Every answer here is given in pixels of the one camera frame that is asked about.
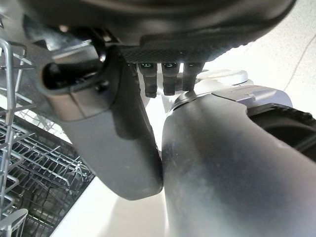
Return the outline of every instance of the dishwasher rack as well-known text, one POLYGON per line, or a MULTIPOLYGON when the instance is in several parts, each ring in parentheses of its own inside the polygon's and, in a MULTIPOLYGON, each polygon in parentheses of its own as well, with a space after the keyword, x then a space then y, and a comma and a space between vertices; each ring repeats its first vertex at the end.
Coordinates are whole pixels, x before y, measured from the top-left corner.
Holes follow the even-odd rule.
POLYGON ((3 52, 0 72, 5 70, 6 88, 0 90, 6 92, 6 108, 0 108, 0 237, 48 237, 94 175, 61 128, 33 113, 30 109, 35 105, 19 94, 23 70, 34 69, 26 59, 26 47, 0 39, 0 59, 3 52), (14 48, 22 53, 13 52, 14 48))
MULTIPOLYGON (((12 145, 12 164, 23 161, 8 173, 19 180, 17 185, 12 180, 7 181, 7 187, 14 186, 8 192, 14 200, 9 212, 28 210, 22 236, 48 237, 94 176, 70 144, 56 137, 52 141, 46 131, 43 134, 48 138, 39 136, 34 132, 38 128, 32 124, 21 118, 16 121, 23 122, 24 126, 28 124, 31 129, 12 125, 15 134, 28 136, 12 145)), ((0 118, 0 141, 6 128, 0 118)))

